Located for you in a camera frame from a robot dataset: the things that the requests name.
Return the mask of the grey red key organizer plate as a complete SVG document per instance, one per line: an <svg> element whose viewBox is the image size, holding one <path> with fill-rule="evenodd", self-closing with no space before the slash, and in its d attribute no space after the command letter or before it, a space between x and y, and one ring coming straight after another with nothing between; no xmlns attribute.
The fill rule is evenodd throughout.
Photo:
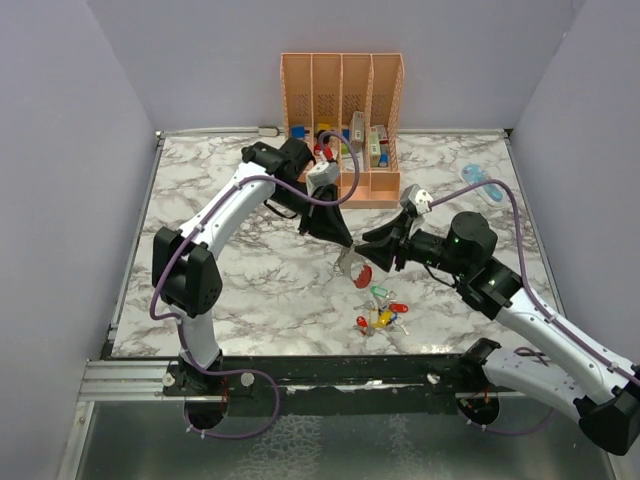
<svg viewBox="0 0 640 480"><path fill-rule="evenodd" d="M341 249L334 270L350 280L357 289L368 288L373 279L372 267L355 252L353 246Z"/></svg>

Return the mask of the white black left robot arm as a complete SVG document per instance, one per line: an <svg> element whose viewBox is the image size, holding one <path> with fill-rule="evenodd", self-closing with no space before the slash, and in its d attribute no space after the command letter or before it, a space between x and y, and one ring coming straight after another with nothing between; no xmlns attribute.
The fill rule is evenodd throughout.
<svg viewBox="0 0 640 480"><path fill-rule="evenodd" d="M256 142L241 153L237 169L213 200L180 228L161 228L153 240L149 315L175 320L180 355L190 364L186 382L202 395L214 392L221 380L214 363L222 351L212 316L223 289L217 261L253 211L273 201L299 216L302 233L344 247L353 243L340 206L355 191L338 193L337 161L314 155L296 138L279 148ZM169 307L164 315L157 311L160 302Z"/></svg>

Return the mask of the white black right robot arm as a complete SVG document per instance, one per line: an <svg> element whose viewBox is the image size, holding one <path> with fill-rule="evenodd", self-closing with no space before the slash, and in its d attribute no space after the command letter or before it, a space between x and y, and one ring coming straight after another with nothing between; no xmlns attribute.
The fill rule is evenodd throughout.
<svg viewBox="0 0 640 480"><path fill-rule="evenodd" d="M497 235L479 213L457 214L447 236L413 226L401 212L367 232L356 252L385 271L409 261L452 275L462 301L516 332L552 362L546 367L478 341L459 367L461 383L519 391L571 418L601 449L626 455L639 437L639 367L556 312L526 279L497 260Z"/></svg>

